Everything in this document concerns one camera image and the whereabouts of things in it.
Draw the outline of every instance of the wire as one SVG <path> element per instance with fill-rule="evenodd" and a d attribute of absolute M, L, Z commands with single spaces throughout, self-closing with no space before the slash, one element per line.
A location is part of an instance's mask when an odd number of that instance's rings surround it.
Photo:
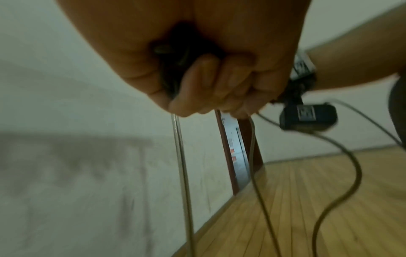
<path fill-rule="evenodd" d="M 338 99 L 330 99 L 329 101 L 327 101 L 327 103 L 335 103 L 341 106 L 344 106 L 354 112 L 356 112 L 357 114 L 361 115 L 362 117 L 364 117 L 366 120 L 368 120 L 370 123 L 374 124 L 376 127 L 378 127 L 380 130 L 382 130 L 382 132 L 384 132 L 385 134 L 387 134 L 398 146 L 400 146 L 401 148 L 403 148 L 404 150 L 406 150 L 406 146 L 399 140 L 397 139 L 391 132 L 389 132 L 387 129 L 385 129 L 383 126 L 381 126 L 379 123 L 377 123 L 376 121 L 374 121 L 372 118 L 370 118 L 369 116 L 367 116 L 365 113 L 361 112 L 360 110 L 356 109 L 354 106 L 340 101 Z"/>
<path fill-rule="evenodd" d="M 252 181 L 252 185 L 254 187 L 254 191 L 255 194 L 257 195 L 257 199 L 259 204 L 261 205 L 261 209 L 262 209 L 262 213 L 265 216 L 265 221 L 266 221 L 266 226 L 268 227 L 268 231 L 271 234 L 271 239 L 272 242 L 274 244 L 275 247 L 275 251 L 276 251 L 276 255 L 277 257 L 282 257 L 282 253 L 280 251 L 280 247 L 279 247 L 279 243 L 278 243 L 278 238 L 276 236 L 275 230 L 272 227 L 271 224 L 271 220 L 269 219 L 269 214 L 268 214 L 268 210 L 265 207 L 265 202 L 262 198 L 262 195 L 259 191 L 259 187 L 257 185 L 257 182 L 255 180 L 255 174 L 254 174 L 254 146 L 255 146 L 255 142 L 256 142 L 256 138 L 255 138 L 255 124 L 254 121 L 252 120 L 252 118 L 249 118 L 250 123 L 251 123 L 251 145 L 250 145 L 250 156 L 249 156 L 249 160 L 248 163 L 250 165 L 250 177 L 251 177 L 251 181 Z"/>
<path fill-rule="evenodd" d="M 258 113 L 258 116 L 261 117 L 263 120 L 269 122 L 270 124 L 279 127 L 279 124 L 277 122 L 274 122 L 274 121 L 266 118 L 262 114 Z M 254 186 L 255 193 L 257 195 L 258 201 L 261 204 L 263 214 L 265 215 L 265 220 L 266 220 L 269 232 L 271 234 L 272 241 L 273 241 L 273 243 L 275 245 L 277 256 L 282 257 L 276 234 L 275 234 L 275 232 L 273 230 L 272 224 L 271 224 L 270 219 L 269 219 L 268 212 L 267 212 L 267 210 L 265 208 L 265 205 L 263 204 L 263 199 L 262 199 L 261 193 L 259 192 L 258 186 L 257 186 L 256 181 L 254 179 L 254 170 L 253 170 L 252 161 L 253 161 L 253 158 L 254 158 L 255 126 L 254 126 L 254 122 L 252 121 L 251 118 L 250 118 L 250 123 L 251 123 L 251 126 L 252 126 L 252 140 L 251 140 L 251 146 L 250 146 L 250 159 L 249 159 L 248 162 L 250 163 L 250 174 L 251 174 L 252 184 Z M 351 151 L 346 149 L 343 145 L 336 142 L 335 140 L 333 140 L 331 138 L 328 138 L 326 136 L 317 134 L 317 133 L 313 133 L 313 132 L 303 132 L 303 131 L 298 131 L 298 130 L 296 130 L 296 131 L 299 132 L 299 133 L 303 133 L 303 134 L 310 135 L 312 137 L 316 137 L 318 139 L 327 141 L 327 142 L 333 144 L 335 147 L 339 148 L 343 153 L 345 153 L 350 158 L 351 162 L 353 163 L 353 165 L 355 167 L 355 172 L 356 172 L 355 180 L 354 180 L 354 183 L 352 184 L 352 186 L 343 195 L 341 195 L 340 197 L 338 197 L 337 199 L 332 201 L 321 212 L 321 215 L 319 216 L 319 218 L 317 219 L 317 221 L 316 221 L 316 223 L 314 225 L 313 234 L 312 234 L 312 252 L 313 252 L 313 257 L 318 257 L 318 253 L 317 253 L 317 236 L 318 236 L 318 232 L 320 231 L 321 224 L 323 223 L 325 218 L 328 216 L 328 214 L 332 210 L 334 210 L 338 206 L 342 205 L 344 202 L 348 201 L 348 199 L 350 199 L 358 191 L 358 189 L 359 189 L 359 187 L 361 185 L 361 182 L 362 182 L 362 169 L 361 169 L 361 165 L 359 164 L 359 161 L 355 157 L 355 155 Z"/>

